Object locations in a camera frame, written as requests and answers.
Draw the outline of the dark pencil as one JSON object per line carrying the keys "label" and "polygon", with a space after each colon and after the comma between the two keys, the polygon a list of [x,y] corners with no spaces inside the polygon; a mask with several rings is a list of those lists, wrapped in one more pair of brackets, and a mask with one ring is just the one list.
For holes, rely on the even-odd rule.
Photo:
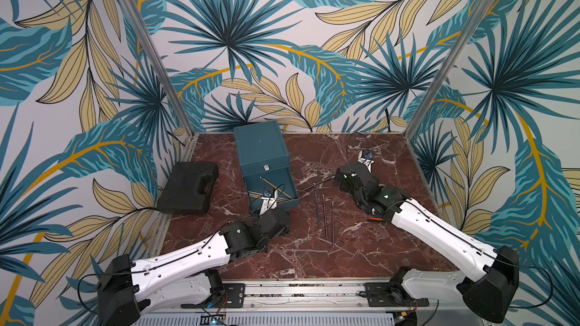
{"label": "dark pencil", "polygon": [[315,183],[315,184],[313,184],[313,185],[310,185],[310,186],[308,186],[308,187],[305,187],[305,188],[303,188],[303,189],[300,189],[300,190],[299,190],[299,192],[306,192],[306,191],[309,191],[309,190],[311,190],[311,189],[313,189],[313,188],[317,188],[318,186],[321,186],[322,184],[325,184],[325,183],[327,183],[327,182],[329,182],[329,181],[333,181],[333,180],[334,180],[334,178],[333,178],[333,177],[331,177],[331,178],[327,178],[327,179],[324,179],[323,181],[319,181],[319,182],[317,182],[317,183]]}

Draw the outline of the teal drawer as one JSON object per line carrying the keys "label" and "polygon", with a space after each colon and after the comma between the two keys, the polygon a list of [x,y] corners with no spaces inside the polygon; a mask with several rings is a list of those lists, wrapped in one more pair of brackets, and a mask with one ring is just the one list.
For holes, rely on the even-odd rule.
{"label": "teal drawer", "polygon": [[292,175],[289,168],[281,168],[277,170],[270,170],[262,172],[260,174],[255,174],[251,176],[244,177],[246,184],[246,190],[249,196],[249,212],[252,216],[258,216],[260,208],[262,205],[261,196],[263,196],[266,190],[273,191],[274,188],[259,177],[263,176],[275,186],[281,184],[285,185],[285,192],[288,193],[293,200],[288,200],[283,194],[278,193],[277,208],[289,210],[292,208],[297,208],[299,206],[299,195],[295,188]]}

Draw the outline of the teal drawer cabinet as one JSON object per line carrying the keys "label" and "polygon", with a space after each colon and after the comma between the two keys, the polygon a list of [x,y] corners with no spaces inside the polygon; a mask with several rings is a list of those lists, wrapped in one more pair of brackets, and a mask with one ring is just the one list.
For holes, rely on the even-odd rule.
{"label": "teal drawer cabinet", "polygon": [[289,167],[289,153],[277,121],[234,129],[238,160],[244,177]]}

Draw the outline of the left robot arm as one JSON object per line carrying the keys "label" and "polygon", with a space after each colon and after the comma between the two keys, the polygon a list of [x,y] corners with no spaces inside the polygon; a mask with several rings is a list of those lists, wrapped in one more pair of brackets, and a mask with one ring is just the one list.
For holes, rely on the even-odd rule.
{"label": "left robot arm", "polygon": [[144,260],[115,258],[98,282],[98,317],[101,325],[130,325],[153,305],[153,293],[187,276],[265,252],[269,242],[289,230],[283,209],[270,209],[260,217],[231,222],[214,235],[191,246]]}

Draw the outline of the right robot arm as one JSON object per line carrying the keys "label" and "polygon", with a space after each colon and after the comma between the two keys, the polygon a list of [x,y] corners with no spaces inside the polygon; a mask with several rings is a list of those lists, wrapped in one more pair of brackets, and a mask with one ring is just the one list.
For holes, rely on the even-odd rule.
{"label": "right robot arm", "polygon": [[454,272],[402,268],[391,285],[412,299],[437,299],[465,306],[486,321],[501,324],[519,287],[520,258],[513,249],[495,248],[454,228],[417,199],[392,184],[380,184],[369,166],[340,167],[334,184],[348,193],[370,220],[402,229],[444,256]]}

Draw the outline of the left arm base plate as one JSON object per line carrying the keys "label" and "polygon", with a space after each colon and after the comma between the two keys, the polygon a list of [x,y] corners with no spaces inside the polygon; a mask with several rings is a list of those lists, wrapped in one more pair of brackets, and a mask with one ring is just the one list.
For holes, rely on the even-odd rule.
{"label": "left arm base plate", "polygon": [[226,283],[210,288],[210,295],[201,303],[183,303],[181,309],[241,309],[245,299],[244,283]]}

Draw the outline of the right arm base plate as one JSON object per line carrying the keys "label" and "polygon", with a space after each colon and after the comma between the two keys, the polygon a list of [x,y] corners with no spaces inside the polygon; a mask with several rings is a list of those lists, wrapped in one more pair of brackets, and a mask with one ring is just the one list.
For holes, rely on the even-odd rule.
{"label": "right arm base plate", "polygon": [[368,282],[359,296],[365,298],[369,307],[410,307],[429,306],[427,298],[415,299],[407,294],[401,285],[391,282]]}

